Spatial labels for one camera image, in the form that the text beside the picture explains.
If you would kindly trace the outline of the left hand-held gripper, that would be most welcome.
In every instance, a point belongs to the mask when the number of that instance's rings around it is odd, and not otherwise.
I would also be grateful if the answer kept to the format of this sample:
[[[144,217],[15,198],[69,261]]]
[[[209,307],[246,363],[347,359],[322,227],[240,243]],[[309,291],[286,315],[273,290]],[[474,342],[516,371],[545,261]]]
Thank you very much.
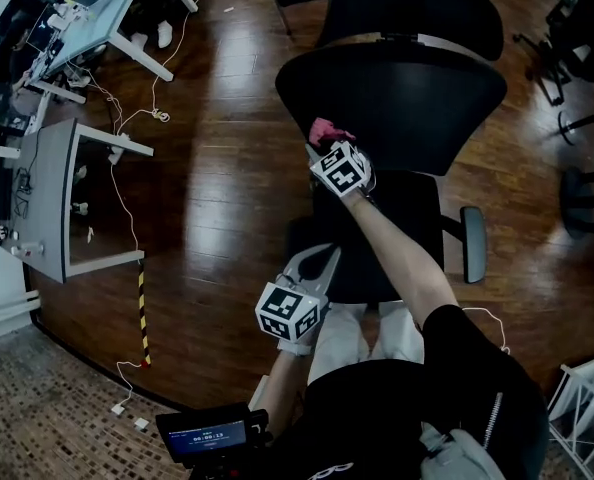
[[[260,329],[276,338],[296,342],[319,323],[328,305],[327,292],[341,258],[332,243],[295,254],[283,274],[266,284],[255,307]]]

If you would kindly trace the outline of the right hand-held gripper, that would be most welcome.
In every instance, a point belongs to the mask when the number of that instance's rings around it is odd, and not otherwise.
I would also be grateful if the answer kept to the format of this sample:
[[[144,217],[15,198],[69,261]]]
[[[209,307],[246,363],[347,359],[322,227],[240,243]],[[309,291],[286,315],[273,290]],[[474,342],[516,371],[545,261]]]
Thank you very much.
[[[370,159],[349,141],[337,141],[320,153],[305,144],[311,173],[333,194],[345,197],[353,190],[364,194],[375,187],[375,171]]]

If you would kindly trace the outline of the pink cloth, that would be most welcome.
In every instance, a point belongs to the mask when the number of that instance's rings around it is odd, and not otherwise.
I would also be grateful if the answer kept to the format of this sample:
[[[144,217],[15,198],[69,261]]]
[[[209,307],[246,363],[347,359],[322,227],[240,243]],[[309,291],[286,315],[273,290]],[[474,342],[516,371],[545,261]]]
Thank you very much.
[[[311,125],[308,142],[319,147],[322,141],[354,141],[356,137],[348,131],[337,128],[333,122],[323,119],[316,118]]]

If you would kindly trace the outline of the black office chair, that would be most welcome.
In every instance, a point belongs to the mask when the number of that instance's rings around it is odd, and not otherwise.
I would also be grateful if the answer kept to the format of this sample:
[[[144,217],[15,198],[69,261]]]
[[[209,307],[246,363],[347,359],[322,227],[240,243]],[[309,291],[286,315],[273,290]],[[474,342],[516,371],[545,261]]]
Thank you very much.
[[[377,207],[435,261],[445,234],[461,242],[468,283],[486,273],[483,214],[444,216],[436,181],[504,99],[502,50],[491,0],[329,0],[316,49],[275,81],[303,132],[323,118],[350,133],[372,162]]]

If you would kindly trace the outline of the person's right forearm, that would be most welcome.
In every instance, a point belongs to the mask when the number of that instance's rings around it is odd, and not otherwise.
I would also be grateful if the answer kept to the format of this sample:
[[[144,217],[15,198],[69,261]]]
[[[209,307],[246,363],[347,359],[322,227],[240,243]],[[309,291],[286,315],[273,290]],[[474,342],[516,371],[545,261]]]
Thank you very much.
[[[384,216],[362,191],[349,192],[341,202],[419,327],[436,309],[457,304],[444,271],[432,256]]]

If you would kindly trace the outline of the person's left forearm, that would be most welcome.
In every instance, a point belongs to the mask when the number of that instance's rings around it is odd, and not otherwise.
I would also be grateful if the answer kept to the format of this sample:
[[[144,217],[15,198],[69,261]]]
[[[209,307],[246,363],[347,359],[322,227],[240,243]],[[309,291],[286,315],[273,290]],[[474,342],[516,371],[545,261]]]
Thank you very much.
[[[309,356],[281,351],[268,375],[258,409],[268,414],[268,430],[277,437],[290,424],[297,394],[305,385],[310,365]]]

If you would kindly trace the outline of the person's left hand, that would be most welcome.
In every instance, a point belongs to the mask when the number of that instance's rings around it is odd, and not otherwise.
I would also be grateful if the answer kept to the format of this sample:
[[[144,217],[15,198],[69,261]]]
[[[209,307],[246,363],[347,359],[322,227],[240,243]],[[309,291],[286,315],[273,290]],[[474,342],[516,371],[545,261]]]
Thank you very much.
[[[309,356],[316,346],[322,325],[322,322],[317,323],[296,342],[280,339],[277,344],[277,349],[297,357]]]

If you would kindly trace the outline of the person's light grey trousers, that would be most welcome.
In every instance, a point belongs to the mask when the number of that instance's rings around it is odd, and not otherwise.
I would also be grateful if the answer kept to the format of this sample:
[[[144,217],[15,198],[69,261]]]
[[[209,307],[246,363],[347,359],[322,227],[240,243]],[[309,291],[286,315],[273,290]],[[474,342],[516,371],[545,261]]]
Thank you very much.
[[[402,301],[380,303],[379,334],[372,349],[364,338],[361,321],[367,306],[334,304],[320,329],[308,384],[345,366],[371,360],[424,363],[424,341]]]

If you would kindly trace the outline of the person's black shirt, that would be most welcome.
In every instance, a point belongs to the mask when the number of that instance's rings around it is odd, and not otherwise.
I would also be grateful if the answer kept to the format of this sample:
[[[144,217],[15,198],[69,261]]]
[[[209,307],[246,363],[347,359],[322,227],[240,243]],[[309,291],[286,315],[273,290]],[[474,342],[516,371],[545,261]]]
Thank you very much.
[[[265,480],[539,480],[539,387],[455,306],[422,329],[424,363],[371,360],[312,382]]]

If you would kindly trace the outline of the chest-mounted display device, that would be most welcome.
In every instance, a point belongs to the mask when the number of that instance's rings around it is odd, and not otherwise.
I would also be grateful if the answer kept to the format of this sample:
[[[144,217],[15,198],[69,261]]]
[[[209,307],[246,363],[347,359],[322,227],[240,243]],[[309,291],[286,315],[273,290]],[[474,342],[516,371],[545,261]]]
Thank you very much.
[[[187,469],[235,464],[271,438],[268,412],[243,402],[160,414],[155,422],[172,460]]]

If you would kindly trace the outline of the black pole with round base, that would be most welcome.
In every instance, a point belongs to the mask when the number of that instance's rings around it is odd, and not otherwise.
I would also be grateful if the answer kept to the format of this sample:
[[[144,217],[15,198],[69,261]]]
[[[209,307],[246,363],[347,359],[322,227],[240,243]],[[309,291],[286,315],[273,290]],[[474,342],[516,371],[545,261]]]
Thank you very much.
[[[594,124],[594,113],[583,117],[581,119],[571,121],[564,110],[560,111],[557,116],[557,124],[559,134],[563,140],[570,146],[574,146],[571,136],[577,129]]]

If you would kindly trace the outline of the light blue desk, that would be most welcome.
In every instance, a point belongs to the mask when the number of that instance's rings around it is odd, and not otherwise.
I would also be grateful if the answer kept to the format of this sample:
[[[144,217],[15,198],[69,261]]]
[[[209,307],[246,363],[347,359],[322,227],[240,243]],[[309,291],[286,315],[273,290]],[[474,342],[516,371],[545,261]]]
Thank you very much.
[[[120,23],[133,0],[99,0],[92,7],[79,12],[68,26],[58,34],[63,47],[54,58],[46,53],[39,55],[31,68],[25,85],[45,94],[51,93],[78,104],[86,98],[65,88],[50,84],[45,78],[63,68],[67,62],[101,44],[109,43],[134,61],[150,70],[160,79],[170,82],[174,75],[144,51],[138,49],[119,33]],[[189,12],[198,11],[194,0],[181,0]]]

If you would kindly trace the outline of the curved grey desk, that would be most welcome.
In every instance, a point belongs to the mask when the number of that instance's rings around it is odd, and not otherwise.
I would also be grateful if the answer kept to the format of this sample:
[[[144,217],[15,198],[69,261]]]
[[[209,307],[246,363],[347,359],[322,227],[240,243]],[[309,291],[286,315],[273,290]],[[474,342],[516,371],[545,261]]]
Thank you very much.
[[[143,260],[140,249],[79,263],[71,261],[70,216],[76,155],[82,139],[151,157],[154,150],[125,136],[116,136],[69,119],[23,138],[15,171],[30,175],[31,193],[19,213],[7,225],[17,237],[9,237],[3,249],[30,242],[44,244],[41,256],[19,258],[48,278],[64,283],[68,278],[96,270]]]

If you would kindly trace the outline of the black swivel chair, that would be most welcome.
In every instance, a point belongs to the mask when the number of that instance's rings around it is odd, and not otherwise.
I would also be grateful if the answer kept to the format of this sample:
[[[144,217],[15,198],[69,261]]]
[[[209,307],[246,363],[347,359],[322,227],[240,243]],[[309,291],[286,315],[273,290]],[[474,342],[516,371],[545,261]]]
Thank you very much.
[[[563,86],[574,78],[594,83],[594,0],[559,0],[547,14],[547,33],[539,42],[517,33],[515,43],[523,42],[538,56],[535,68],[526,71],[526,78],[535,75],[552,81],[557,95],[553,106],[564,103]]]

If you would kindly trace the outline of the grey mount bar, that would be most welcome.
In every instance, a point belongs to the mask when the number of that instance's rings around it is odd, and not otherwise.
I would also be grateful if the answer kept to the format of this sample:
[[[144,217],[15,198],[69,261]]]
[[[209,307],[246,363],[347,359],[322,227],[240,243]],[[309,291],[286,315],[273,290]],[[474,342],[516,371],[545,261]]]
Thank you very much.
[[[252,395],[249,403],[248,403],[248,408],[251,411],[254,411],[256,409],[256,406],[257,406],[257,404],[259,402],[259,399],[261,398],[261,396],[263,394],[263,391],[264,391],[264,388],[265,388],[266,383],[268,381],[268,378],[269,378],[268,375],[263,375],[261,377],[261,379],[260,379],[260,381],[259,381],[259,383],[258,383],[258,385],[257,385],[257,387],[256,387],[256,389],[255,389],[255,391],[254,391],[254,393],[253,393],[253,395]]]

